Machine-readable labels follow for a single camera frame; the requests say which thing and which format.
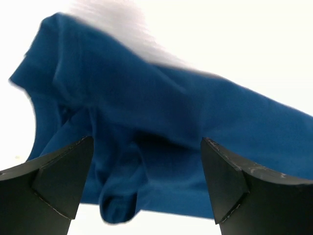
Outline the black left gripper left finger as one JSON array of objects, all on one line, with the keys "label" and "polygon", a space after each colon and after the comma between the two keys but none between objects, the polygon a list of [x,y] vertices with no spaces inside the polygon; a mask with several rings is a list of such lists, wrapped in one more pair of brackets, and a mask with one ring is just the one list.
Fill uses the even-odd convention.
[{"label": "black left gripper left finger", "polygon": [[75,219],[94,144],[85,137],[0,173],[2,235],[66,235]]}]

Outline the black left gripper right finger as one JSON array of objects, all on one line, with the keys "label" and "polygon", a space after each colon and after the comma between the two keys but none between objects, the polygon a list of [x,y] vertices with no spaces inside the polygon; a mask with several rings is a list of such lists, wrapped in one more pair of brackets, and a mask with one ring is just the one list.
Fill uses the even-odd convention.
[{"label": "black left gripper right finger", "polygon": [[208,138],[201,141],[201,160],[223,235],[312,234],[312,180],[264,167]]}]

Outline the blue Mickey print t-shirt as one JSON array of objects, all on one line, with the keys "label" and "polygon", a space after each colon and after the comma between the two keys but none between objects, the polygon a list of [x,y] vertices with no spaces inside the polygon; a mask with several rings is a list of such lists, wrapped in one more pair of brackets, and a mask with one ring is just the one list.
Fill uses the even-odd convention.
[{"label": "blue Mickey print t-shirt", "polygon": [[276,171],[313,177],[310,115],[216,75],[148,63],[61,13],[42,21],[10,81],[34,105],[30,159],[94,138],[81,201],[98,204],[111,224],[140,210],[212,218],[204,137]]}]

